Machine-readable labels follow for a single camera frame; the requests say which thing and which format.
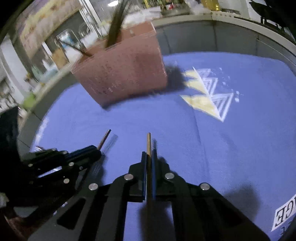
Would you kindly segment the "brown wooden chopstick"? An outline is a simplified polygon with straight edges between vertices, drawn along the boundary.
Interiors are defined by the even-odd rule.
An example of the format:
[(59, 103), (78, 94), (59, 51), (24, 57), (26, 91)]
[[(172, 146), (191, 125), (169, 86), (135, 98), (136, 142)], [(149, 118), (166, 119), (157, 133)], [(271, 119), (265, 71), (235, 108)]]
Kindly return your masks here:
[(152, 145), (151, 133), (147, 134), (147, 235), (152, 232), (153, 194), (152, 194)]

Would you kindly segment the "dark chopstick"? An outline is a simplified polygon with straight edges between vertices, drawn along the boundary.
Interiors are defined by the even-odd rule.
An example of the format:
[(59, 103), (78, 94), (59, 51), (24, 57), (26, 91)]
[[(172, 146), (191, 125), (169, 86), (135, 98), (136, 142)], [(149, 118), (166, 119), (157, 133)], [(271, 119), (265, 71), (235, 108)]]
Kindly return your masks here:
[(64, 41), (61, 41), (61, 40), (59, 40), (59, 42), (60, 42), (61, 44), (67, 45), (67, 46), (71, 47), (72, 49), (74, 49), (74, 50), (80, 52), (80, 53), (81, 53), (82, 55), (84, 55), (84, 56), (92, 57), (92, 54), (89, 54), (89, 53), (87, 53), (87, 52), (85, 52), (85, 51), (83, 51), (83, 50), (81, 50), (81, 49), (79, 49), (79, 48), (76, 48), (75, 46), (73, 46), (73, 45), (71, 45), (71, 44), (69, 44), (69, 43), (67, 43), (67, 42), (64, 42)]
[(104, 134), (103, 138), (101, 139), (97, 149), (101, 150), (101, 148), (103, 147), (106, 139), (108, 138), (109, 134), (111, 133), (111, 129), (108, 129), (107, 132)]

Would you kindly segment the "green bowl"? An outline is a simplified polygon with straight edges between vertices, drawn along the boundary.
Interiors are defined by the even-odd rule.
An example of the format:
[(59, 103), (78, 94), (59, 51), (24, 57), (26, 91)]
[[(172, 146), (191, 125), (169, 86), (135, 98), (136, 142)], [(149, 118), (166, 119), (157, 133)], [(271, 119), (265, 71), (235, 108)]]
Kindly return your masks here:
[(37, 101), (37, 97), (34, 93), (30, 93), (24, 100), (22, 103), (22, 108), (25, 110), (30, 110), (32, 109), (32, 107), (34, 107), (34, 105), (36, 104)]

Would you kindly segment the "blue printed tablecloth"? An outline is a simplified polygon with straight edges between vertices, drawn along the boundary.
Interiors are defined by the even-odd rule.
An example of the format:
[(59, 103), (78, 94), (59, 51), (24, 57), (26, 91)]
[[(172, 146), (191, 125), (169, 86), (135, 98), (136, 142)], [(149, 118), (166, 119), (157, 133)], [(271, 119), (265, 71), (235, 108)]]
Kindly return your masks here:
[(271, 240), (295, 217), (295, 75), (282, 61), (195, 52), (164, 57), (173, 88), (102, 108), (82, 87), (66, 89), (31, 148), (69, 152), (99, 143), (111, 183), (140, 161), (147, 134), (187, 182), (207, 182)]

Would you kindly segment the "dark leaning chopstick in basket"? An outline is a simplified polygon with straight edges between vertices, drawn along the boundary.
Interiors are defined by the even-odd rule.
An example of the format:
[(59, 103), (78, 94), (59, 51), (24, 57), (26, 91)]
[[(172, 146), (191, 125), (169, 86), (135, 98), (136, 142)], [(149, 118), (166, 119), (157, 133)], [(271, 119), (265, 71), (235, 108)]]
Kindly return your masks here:
[(83, 51), (83, 50), (81, 50), (81, 49), (79, 49), (79, 48), (76, 48), (75, 46), (73, 46), (73, 45), (71, 45), (71, 44), (69, 44), (69, 43), (67, 43), (67, 42), (64, 42), (64, 41), (61, 41), (61, 40), (59, 40), (59, 42), (60, 42), (61, 44), (67, 45), (67, 46), (71, 47), (72, 49), (74, 49), (74, 50), (80, 52), (80, 53), (81, 53), (82, 55), (84, 55), (84, 56), (92, 57), (92, 54), (89, 54), (89, 53), (87, 53), (87, 52), (85, 52), (85, 51)]

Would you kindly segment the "pink perforated utensil basket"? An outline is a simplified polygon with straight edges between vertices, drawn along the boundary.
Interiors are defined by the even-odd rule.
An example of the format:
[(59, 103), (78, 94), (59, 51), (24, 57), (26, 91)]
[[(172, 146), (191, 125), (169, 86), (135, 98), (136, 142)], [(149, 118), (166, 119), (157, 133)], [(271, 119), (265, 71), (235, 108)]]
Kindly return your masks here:
[(116, 44), (98, 41), (74, 64), (71, 72), (102, 107), (162, 90), (168, 84), (156, 30), (143, 22), (121, 30)]

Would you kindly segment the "brown chopsticks bundle in basket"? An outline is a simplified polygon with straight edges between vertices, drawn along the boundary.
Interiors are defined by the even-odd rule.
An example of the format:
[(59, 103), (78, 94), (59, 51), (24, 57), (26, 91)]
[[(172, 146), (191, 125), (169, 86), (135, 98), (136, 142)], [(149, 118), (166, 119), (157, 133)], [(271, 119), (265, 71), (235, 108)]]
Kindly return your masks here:
[(111, 25), (105, 42), (105, 48), (116, 44), (121, 31), (123, 21), (129, 11), (131, 2), (128, 0), (119, 1), (112, 17)]

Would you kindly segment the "yellow cooking oil bottle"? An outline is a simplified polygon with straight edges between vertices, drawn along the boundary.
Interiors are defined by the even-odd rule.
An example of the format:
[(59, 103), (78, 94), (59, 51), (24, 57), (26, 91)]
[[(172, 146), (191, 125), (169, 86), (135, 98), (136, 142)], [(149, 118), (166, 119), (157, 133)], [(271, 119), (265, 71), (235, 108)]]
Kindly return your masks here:
[(220, 11), (218, 0), (201, 0), (203, 6), (211, 11)]

